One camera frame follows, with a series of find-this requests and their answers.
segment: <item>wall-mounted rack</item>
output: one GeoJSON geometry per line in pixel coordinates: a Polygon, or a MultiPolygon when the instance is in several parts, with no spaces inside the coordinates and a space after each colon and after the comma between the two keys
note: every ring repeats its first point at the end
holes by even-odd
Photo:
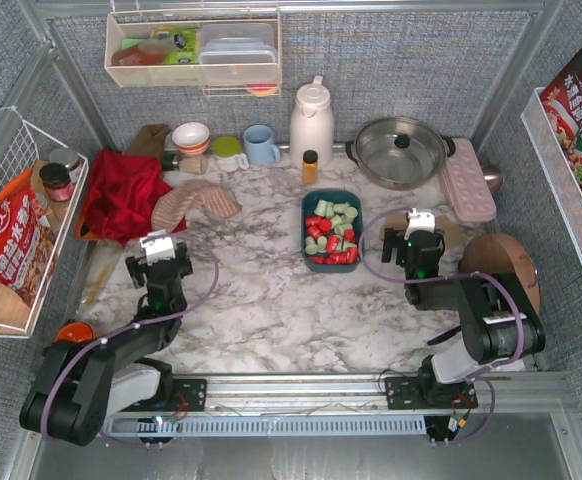
{"type": "Polygon", "coordinates": [[[280,10],[260,9],[245,13],[244,9],[142,10],[110,13],[107,16],[107,36],[104,68],[120,87],[199,86],[206,96],[252,95],[254,88],[271,87],[271,95],[279,95],[282,84],[282,41],[280,10]],[[275,32],[277,50],[275,62],[218,63],[118,66],[112,56],[121,48],[125,38],[146,39],[158,27],[190,27],[231,24],[248,21],[271,25],[275,32]]]}
{"type": "MultiPolygon", "coordinates": [[[[20,127],[9,142],[4,156],[0,158],[0,190],[24,170],[36,166],[40,160],[38,141],[42,138],[51,140],[60,147],[67,146],[41,128],[20,117],[16,111],[12,110],[10,115],[20,122],[20,127]]],[[[89,162],[83,155],[80,155],[79,168],[80,174],[75,183],[75,190],[71,200],[67,203],[55,205],[56,208],[54,208],[54,211],[58,219],[61,220],[61,226],[56,234],[50,260],[47,262],[44,273],[40,278],[33,304],[30,307],[27,306],[13,290],[0,283],[0,336],[28,338],[33,333],[46,297],[49,281],[53,277],[53,265],[57,263],[57,259],[60,256],[64,241],[71,227],[73,214],[80,201],[84,185],[86,184],[89,162]]],[[[34,182],[35,180],[32,179],[31,186],[34,190],[38,190],[34,182]]]]}
{"type": "Polygon", "coordinates": [[[522,122],[582,264],[582,191],[542,106],[540,93],[543,90],[534,90],[521,114],[522,122]]]}

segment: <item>metal base plate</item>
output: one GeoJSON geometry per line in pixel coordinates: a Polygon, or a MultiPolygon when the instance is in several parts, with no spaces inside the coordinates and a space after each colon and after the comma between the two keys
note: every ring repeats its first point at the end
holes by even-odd
{"type": "MultiPolygon", "coordinates": [[[[427,401],[420,395],[417,377],[386,377],[384,388],[387,392],[389,410],[447,409],[451,408],[451,401],[455,398],[455,395],[452,395],[444,400],[427,401]]],[[[462,394],[466,395],[471,402],[471,408],[478,406],[478,398],[473,385],[466,386],[462,394]]],[[[458,408],[465,408],[465,405],[459,405],[458,408]]]]}
{"type": "MultiPolygon", "coordinates": [[[[173,394],[171,399],[161,411],[175,412],[180,407],[182,400],[180,395],[187,402],[188,412],[204,412],[207,399],[207,381],[202,378],[176,378],[173,380],[173,394]]],[[[125,412],[147,412],[145,407],[131,405],[125,412]]]]}

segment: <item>wooden board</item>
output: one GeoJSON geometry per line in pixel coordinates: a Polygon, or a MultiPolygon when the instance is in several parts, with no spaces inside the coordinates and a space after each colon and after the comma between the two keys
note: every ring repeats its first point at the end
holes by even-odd
{"type": "Polygon", "coordinates": [[[460,271],[517,275],[535,312],[540,313],[540,285],[535,265],[524,247],[505,233],[479,235],[464,250],[460,271]]]}
{"type": "MultiPolygon", "coordinates": [[[[39,160],[36,162],[33,175],[31,177],[31,187],[36,192],[44,192],[44,187],[42,186],[42,181],[40,180],[40,176],[38,175],[38,171],[42,166],[44,166],[47,162],[44,160],[39,160]]],[[[65,203],[56,203],[49,201],[49,205],[53,210],[56,212],[58,220],[60,222],[63,221],[64,216],[66,215],[66,209],[69,205],[69,202],[65,203]]],[[[33,312],[34,317],[37,316],[38,312],[33,312]]],[[[0,283],[0,324],[5,326],[12,326],[15,328],[20,329],[20,331],[8,328],[8,327],[1,327],[0,326],[0,335],[16,335],[16,336],[23,336],[23,335],[30,335],[33,331],[33,327],[35,326],[34,322],[30,322],[27,327],[27,320],[31,314],[31,308],[29,308],[22,299],[11,290],[9,287],[2,285],[0,283]]]]}

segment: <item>oven mitt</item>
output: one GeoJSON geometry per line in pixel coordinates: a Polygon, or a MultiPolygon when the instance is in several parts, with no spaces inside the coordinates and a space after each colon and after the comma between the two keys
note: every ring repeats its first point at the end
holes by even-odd
{"type": "Polygon", "coordinates": [[[220,185],[191,180],[158,199],[151,215],[151,226],[154,231],[171,233],[189,209],[200,206],[221,218],[232,217],[242,210],[220,185]]]}

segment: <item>wooden cutting board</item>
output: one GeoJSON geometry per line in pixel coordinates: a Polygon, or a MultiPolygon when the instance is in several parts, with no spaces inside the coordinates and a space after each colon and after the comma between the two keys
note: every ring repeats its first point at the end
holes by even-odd
{"type": "Polygon", "coordinates": [[[540,314],[540,285],[535,264],[524,247],[511,235],[493,233],[473,238],[464,250],[460,271],[515,273],[535,312],[540,314]]]}

